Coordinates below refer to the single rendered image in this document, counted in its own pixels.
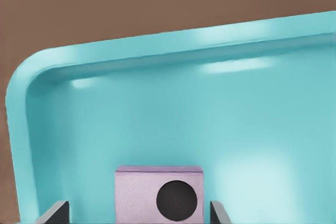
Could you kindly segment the small pale lilac phone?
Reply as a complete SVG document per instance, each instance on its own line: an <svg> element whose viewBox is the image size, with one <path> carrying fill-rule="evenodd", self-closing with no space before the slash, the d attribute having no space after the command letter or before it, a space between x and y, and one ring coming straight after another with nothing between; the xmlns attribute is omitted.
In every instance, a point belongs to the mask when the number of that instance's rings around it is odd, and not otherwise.
<svg viewBox="0 0 336 224"><path fill-rule="evenodd" d="M202 224L200 166L127 166L114 174L117 224Z"/></svg>

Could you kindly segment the pale blue-green tray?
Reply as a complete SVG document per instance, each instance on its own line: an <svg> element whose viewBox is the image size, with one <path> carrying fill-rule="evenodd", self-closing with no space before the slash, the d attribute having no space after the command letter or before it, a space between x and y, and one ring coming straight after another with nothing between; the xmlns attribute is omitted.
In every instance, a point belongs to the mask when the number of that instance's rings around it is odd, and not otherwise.
<svg viewBox="0 0 336 224"><path fill-rule="evenodd" d="M120 165L199 165L235 224L336 224L336 11L39 51L6 92L20 222L115 220Z"/></svg>

